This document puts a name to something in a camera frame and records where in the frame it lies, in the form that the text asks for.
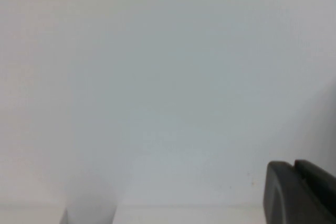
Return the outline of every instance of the dark gray plastic object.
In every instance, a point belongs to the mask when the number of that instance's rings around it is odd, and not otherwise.
[[[264,211],[267,224],[336,224],[336,178],[305,160],[270,162]]]

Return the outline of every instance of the white surface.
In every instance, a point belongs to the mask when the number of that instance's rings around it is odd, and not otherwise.
[[[67,224],[64,208],[55,207],[3,207],[0,221],[5,224]]]
[[[91,221],[260,205],[272,159],[336,172],[336,0],[0,3],[0,201]]]
[[[262,208],[118,207],[113,224],[265,224]]]

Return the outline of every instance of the white wall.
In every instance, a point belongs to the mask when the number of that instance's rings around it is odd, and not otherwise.
[[[0,200],[260,204],[336,173],[336,0],[0,0]]]

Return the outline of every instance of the white shelf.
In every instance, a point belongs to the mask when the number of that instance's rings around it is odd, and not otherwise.
[[[0,220],[5,224],[67,224],[64,208],[0,207]]]
[[[118,207],[113,224],[265,224],[261,207]]]

